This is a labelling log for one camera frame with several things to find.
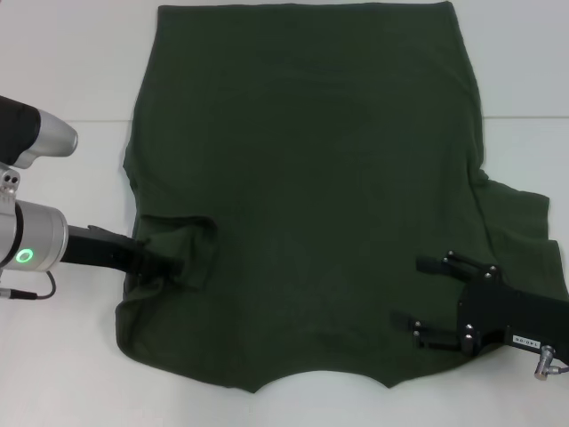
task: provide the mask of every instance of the white surface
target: white surface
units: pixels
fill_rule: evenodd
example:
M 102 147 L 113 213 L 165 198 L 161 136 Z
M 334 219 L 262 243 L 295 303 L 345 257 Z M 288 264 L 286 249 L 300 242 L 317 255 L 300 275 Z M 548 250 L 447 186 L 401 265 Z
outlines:
M 569 116 L 569 63 L 560 44 L 561 32 L 569 32 L 561 29 L 566 2 L 455 3 L 486 115 Z M 65 118 L 128 118 L 155 6 L 149 0 L 4 0 L 0 93 Z M 80 135 L 77 152 L 40 158 L 22 171 L 20 198 L 58 207 L 75 225 L 130 232 L 134 205 L 121 169 L 129 124 L 72 125 Z M 569 247 L 569 118 L 486 120 L 485 133 L 487 172 L 551 196 L 552 237 Z M 167 374 L 116 347 L 122 274 L 61 264 L 54 275 L 59 292 L 48 302 L 0 301 L 2 426 L 567 425 L 569 375 L 537 382 L 536 357 L 512 349 L 391 391 L 363 376 L 315 372 L 250 395 Z M 5 272 L 2 279 L 38 292 L 49 287 L 46 277 L 31 273 Z
M 160 4 L 287 1 L 4 0 L 0 93 L 67 120 L 126 120 L 132 116 Z M 569 2 L 453 3 L 475 63 L 486 116 L 569 116 Z

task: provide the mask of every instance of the black cable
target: black cable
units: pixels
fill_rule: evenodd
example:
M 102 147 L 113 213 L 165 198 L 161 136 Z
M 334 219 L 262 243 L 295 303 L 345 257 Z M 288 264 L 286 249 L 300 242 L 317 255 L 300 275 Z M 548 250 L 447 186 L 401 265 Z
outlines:
M 38 295 L 37 300 L 47 300 L 55 295 L 55 291 L 57 290 L 57 285 L 55 284 L 55 278 L 53 278 L 53 274 L 50 271 L 46 271 L 47 277 L 50 278 L 50 282 L 52 283 L 52 291 L 47 295 Z
M 52 283 L 52 291 L 46 295 L 38 295 L 35 292 L 21 291 L 19 289 L 4 289 L 0 288 L 0 297 L 9 298 L 11 300 L 47 300 L 55 295 L 57 286 L 55 285 L 55 278 L 50 271 L 45 272 L 47 277 L 50 278 Z

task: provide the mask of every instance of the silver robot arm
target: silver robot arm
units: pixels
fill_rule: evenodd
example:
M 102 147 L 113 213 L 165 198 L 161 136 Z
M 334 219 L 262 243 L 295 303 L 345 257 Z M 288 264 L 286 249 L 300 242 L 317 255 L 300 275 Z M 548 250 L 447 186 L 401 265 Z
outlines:
M 98 227 L 68 226 L 63 213 L 16 199 L 20 174 L 40 156 L 70 156 L 76 131 L 57 117 L 0 96 L 0 274 L 3 270 L 46 271 L 48 295 L 0 288 L 0 298 L 46 299 L 55 292 L 50 268 L 58 262 L 120 270 L 133 278 L 176 281 L 183 263 L 149 252 L 142 243 Z
M 0 269 L 48 271 L 65 253 L 68 225 L 49 206 L 16 200 L 20 174 L 40 156 L 66 157 L 76 131 L 57 117 L 0 97 Z

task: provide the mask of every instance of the green light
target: green light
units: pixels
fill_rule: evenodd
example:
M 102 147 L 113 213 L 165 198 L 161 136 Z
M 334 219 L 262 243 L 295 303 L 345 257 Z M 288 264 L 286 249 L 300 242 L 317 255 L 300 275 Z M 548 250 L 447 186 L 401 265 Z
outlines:
M 24 262 L 31 261 L 33 257 L 34 257 L 34 251 L 32 251 L 31 249 L 22 249 L 16 255 L 16 261 L 23 264 Z

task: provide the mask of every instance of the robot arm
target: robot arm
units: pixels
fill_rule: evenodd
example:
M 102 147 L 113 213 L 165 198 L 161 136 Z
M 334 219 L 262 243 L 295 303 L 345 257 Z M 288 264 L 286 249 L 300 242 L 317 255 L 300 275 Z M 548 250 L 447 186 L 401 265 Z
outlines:
M 553 359 L 569 364 L 569 302 L 518 291 L 504 282 L 500 266 L 453 251 L 442 260 L 418 258 L 417 270 L 451 276 L 466 285 L 457 301 L 455 331 L 405 315 L 394 317 L 412 332 L 416 347 L 476 356 L 490 344 L 506 344 L 540 355 L 534 374 L 539 380 L 569 372 L 569 367 L 551 365 Z
M 59 210 L 17 200 L 20 174 L 40 156 L 70 156 L 71 126 L 45 111 L 0 96 L 0 273 L 49 271 L 58 262 L 109 267 L 137 276 L 168 276 L 177 263 L 126 236 L 90 226 L 70 227 Z M 17 292 L 0 292 L 14 298 Z
M 40 156 L 67 157 L 77 132 L 41 109 L 0 96 L 0 163 L 28 169 Z

